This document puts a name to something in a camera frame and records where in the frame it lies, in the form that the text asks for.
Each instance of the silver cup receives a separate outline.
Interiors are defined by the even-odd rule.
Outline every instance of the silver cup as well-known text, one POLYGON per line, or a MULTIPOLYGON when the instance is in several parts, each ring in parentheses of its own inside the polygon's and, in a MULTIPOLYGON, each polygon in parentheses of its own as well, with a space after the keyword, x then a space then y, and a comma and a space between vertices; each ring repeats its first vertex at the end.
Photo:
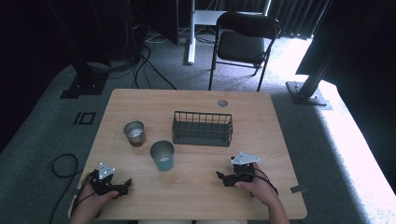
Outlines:
POLYGON ((175 153, 172 143, 165 140, 158 141, 152 145, 149 153, 160 171, 167 172, 172 169, 175 153))
POLYGON ((124 133, 133 147, 141 147, 146 142, 145 125, 138 120, 127 123, 124 133))

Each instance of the black tripod base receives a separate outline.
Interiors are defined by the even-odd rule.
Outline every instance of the black tripod base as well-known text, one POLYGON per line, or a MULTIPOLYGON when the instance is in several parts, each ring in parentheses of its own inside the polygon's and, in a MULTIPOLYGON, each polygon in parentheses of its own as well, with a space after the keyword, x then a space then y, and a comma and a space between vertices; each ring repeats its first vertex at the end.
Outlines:
POLYGON ((100 95, 106 85, 108 73, 92 74, 88 80, 81 81, 77 75, 69 90, 62 93, 61 99, 77 99, 80 95, 100 95))
POLYGON ((288 90, 295 104, 297 105, 327 105, 328 104, 326 100, 323 98, 319 89, 317 89, 314 92, 314 94, 312 94, 312 96, 309 97, 308 99, 302 98, 301 95, 299 94, 299 91, 303 85, 304 85, 303 82, 294 82, 294 81, 286 82, 286 86, 288 87, 288 90))

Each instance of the metal wire basket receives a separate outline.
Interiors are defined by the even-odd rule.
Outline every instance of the metal wire basket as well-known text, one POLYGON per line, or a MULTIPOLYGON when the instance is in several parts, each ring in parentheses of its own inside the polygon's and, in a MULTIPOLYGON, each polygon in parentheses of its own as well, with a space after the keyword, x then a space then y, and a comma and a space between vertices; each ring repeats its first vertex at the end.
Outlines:
POLYGON ((175 111, 172 130, 176 144, 227 147, 233 135, 233 116, 175 111))

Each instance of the chair backrest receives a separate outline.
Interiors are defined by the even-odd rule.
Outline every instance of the chair backrest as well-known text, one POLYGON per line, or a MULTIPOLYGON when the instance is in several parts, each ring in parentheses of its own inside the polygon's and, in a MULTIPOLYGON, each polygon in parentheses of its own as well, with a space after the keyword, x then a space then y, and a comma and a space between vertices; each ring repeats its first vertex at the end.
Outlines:
POLYGON ((275 40, 280 33, 279 21, 263 15, 225 12, 217 20, 219 28, 234 30, 241 35, 275 40))

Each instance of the human arm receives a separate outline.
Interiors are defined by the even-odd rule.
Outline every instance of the human arm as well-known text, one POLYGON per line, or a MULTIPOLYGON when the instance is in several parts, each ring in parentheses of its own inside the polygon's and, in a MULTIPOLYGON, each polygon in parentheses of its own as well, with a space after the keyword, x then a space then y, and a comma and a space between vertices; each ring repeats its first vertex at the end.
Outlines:
MULTIPOLYGON (((259 165, 253 163, 255 175, 267 178, 260 172, 259 165)), ((271 224, 289 223, 285 208, 273 188, 265 181, 255 177, 252 182, 236 182, 235 186, 245 189, 254 195, 262 204, 268 207, 268 214, 271 224)))
POLYGON ((102 207, 119 195, 115 190, 102 196, 95 193, 90 181, 87 181, 78 197, 78 206, 70 217, 70 224, 87 224, 99 214, 102 207))

